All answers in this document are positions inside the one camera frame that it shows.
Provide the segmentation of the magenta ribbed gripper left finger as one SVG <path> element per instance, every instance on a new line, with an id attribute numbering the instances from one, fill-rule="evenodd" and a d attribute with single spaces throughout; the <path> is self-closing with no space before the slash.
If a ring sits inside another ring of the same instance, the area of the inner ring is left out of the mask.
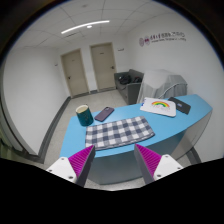
<path id="1" fill-rule="evenodd" d="M 91 145 L 69 158 L 60 157 L 47 169 L 47 172 L 83 187 L 94 157 L 95 147 Z"/>

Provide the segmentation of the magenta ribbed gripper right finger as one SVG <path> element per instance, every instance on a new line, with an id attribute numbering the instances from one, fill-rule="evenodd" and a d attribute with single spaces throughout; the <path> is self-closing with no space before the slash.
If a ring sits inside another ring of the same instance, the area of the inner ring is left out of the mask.
<path id="1" fill-rule="evenodd" d="M 134 155 L 145 184 L 152 183 L 183 168 L 169 154 L 160 155 L 139 144 L 134 146 Z"/>

